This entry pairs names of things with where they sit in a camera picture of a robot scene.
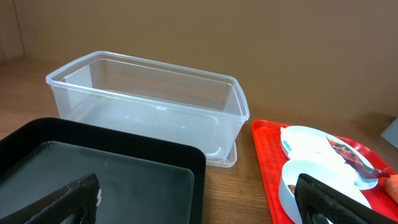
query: wall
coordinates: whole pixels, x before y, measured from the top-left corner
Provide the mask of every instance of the wall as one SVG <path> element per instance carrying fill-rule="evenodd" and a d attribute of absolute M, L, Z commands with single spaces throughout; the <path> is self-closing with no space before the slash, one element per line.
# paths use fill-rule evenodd
<path fill-rule="evenodd" d="M 0 0 L 0 62 L 23 55 L 13 0 Z"/>
<path fill-rule="evenodd" d="M 249 101 L 398 116 L 396 0 L 15 0 L 25 53 L 109 50 L 236 77 Z"/>

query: plastic bin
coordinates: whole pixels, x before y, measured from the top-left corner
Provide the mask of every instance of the plastic bin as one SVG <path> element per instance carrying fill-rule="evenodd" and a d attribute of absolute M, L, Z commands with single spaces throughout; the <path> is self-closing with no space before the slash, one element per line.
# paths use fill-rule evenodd
<path fill-rule="evenodd" d="M 111 52 L 72 61 L 46 81 L 61 118 L 194 146 L 215 166 L 234 164 L 249 118 L 233 77 Z"/>

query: black tray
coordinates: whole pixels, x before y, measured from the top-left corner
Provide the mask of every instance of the black tray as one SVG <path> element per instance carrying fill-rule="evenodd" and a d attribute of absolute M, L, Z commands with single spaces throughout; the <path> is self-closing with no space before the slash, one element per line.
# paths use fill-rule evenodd
<path fill-rule="evenodd" d="M 97 223 L 202 223 L 205 168 L 191 146 L 42 118 L 0 141 L 0 218 L 94 172 Z"/>

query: orange object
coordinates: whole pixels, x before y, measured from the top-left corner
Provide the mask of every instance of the orange object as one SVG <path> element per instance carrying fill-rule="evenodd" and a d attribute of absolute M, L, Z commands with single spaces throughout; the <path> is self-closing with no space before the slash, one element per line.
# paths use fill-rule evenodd
<path fill-rule="evenodd" d="M 384 179 L 384 190 L 398 205 L 398 175 L 391 175 Z"/>

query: white bowl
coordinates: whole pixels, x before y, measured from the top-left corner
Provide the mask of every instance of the white bowl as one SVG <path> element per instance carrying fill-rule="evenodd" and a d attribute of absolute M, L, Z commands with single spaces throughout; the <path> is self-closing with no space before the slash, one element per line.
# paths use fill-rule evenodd
<path fill-rule="evenodd" d="M 289 144 L 289 139 L 290 141 L 293 140 L 296 144 Z M 372 164 L 364 157 L 362 154 L 360 154 L 357 150 L 355 150 L 353 147 L 345 143 L 344 141 L 328 134 L 323 131 L 314 129 L 314 128 L 309 128 L 305 126 L 290 126 L 285 129 L 281 129 L 280 132 L 280 144 L 282 146 L 282 150 L 286 157 L 288 159 L 294 159 L 289 156 L 289 154 L 293 154 L 294 151 L 299 151 L 305 152 L 308 151 L 308 153 L 311 153 L 312 151 L 322 151 L 326 153 L 335 153 L 333 148 L 329 145 L 329 142 L 327 141 L 327 138 L 340 143 L 344 144 L 348 148 L 350 148 L 362 161 L 365 165 L 367 165 L 370 168 L 373 168 Z M 300 144 L 297 144 L 297 138 L 300 139 Z M 305 155 L 300 156 L 299 159 L 312 159 L 314 158 L 306 158 Z M 353 172 L 356 172 L 357 174 L 353 178 L 354 180 L 354 185 L 357 187 L 359 190 L 367 190 L 375 187 L 377 185 L 378 180 L 377 179 L 367 179 L 361 177 L 358 171 L 353 169 Z"/>
<path fill-rule="evenodd" d="M 328 167 L 314 161 L 291 160 L 287 161 L 282 168 L 282 177 L 280 178 L 278 196 L 285 213 L 296 224 L 301 224 L 302 220 L 294 194 L 289 190 L 288 185 L 296 185 L 300 174 L 308 174 L 340 193 L 343 193 L 366 207 L 371 208 L 365 196 L 354 185 L 341 181 L 338 174 Z"/>

